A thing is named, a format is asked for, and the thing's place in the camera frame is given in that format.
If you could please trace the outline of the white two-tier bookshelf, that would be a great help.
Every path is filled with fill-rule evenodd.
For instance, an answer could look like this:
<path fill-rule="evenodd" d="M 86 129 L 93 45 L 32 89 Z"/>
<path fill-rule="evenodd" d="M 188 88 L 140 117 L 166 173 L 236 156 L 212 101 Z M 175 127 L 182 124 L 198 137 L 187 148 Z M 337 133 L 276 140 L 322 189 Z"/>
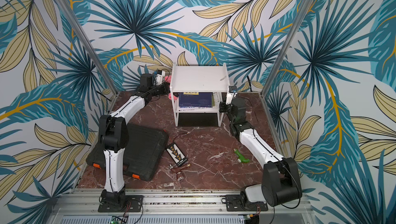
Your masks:
<path fill-rule="evenodd" d="M 222 93 L 228 92 L 230 86 L 229 75 L 226 64 L 222 66 L 178 66 L 173 64 L 170 91 L 172 94 L 185 92 L 210 92 Z M 195 113 L 177 111 L 176 101 L 172 96 L 172 108 L 175 125 L 179 126 L 179 118 L 183 114 L 216 114 L 214 126 L 220 127 L 224 114 L 219 111 L 216 113 Z"/>

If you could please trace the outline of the pink fluffy cloth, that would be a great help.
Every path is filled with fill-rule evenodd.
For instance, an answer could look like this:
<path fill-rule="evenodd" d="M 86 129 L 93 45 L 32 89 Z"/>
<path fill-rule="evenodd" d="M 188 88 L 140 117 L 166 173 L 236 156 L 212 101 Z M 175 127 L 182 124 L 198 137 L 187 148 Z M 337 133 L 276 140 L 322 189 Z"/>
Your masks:
<path fill-rule="evenodd" d="M 168 88 L 168 98 L 169 98 L 169 100 L 171 100 L 172 96 L 173 96 L 174 101 L 176 101 L 178 99 L 178 94 L 177 93 L 176 94 L 172 94 L 171 91 L 170 91 L 171 78 L 172 78 L 171 75 L 168 75 L 165 78 L 165 86 Z"/>

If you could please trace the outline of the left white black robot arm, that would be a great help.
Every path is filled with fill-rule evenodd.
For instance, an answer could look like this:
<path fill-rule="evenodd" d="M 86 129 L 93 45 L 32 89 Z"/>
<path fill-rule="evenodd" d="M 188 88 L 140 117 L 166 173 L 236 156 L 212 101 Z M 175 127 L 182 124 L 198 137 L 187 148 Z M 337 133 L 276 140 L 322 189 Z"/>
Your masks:
<path fill-rule="evenodd" d="M 135 126 L 130 120 L 153 97 L 169 93 L 165 75 L 162 70 L 143 74 L 133 95 L 119 109 L 100 118 L 99 142 L 106 170 L 102 203 L 119 208 L 127 205 L 123 175 L 129 167 L 144 181 L 151 180 L 155 173 L 169 136 L 164 131 Z"/>

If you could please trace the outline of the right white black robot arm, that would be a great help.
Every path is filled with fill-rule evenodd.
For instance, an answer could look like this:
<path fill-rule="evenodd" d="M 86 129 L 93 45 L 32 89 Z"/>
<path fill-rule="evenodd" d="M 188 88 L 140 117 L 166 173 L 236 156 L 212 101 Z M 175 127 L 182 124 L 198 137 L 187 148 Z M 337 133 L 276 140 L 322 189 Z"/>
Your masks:
<path fill-rule="evenodd" d="M 219 112 L 227 114 L 232 136 L 249 149 L 263 169 L 262 182 L 241 191 L 242 202 L 247 206 L 266 203 L 275 207 L 301 199 L 297 162 L 293 158 L 283 157 L 260 137 L 246 120 L 244 99 L 227 94 L 226 100 L 219 105 Z"/>

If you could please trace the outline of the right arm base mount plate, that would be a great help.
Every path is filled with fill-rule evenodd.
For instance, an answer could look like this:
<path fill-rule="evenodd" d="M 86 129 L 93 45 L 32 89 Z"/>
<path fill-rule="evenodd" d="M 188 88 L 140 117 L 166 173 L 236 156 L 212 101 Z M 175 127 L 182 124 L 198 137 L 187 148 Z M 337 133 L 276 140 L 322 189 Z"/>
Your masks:
<path fill-rule="evenodd" d="M 222 198 L 228 212 L 266 212 L 268 206 L 264 202 L 250 202 L 244 194 L 226 195 Z"/>

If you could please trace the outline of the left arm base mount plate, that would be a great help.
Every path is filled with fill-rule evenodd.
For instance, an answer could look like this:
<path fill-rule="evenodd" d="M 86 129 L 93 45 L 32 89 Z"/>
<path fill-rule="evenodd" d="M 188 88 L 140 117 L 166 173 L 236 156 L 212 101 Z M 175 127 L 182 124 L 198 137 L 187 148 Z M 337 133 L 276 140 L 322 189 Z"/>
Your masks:
<path fill-rule="evenodd" d="M 100 201 L 98 212 L 137 213 L 142 210 L 143 198 L 144 197 L 142 195 L 126 195 L 118 200 L 111 197 L 104 197 Z"/>

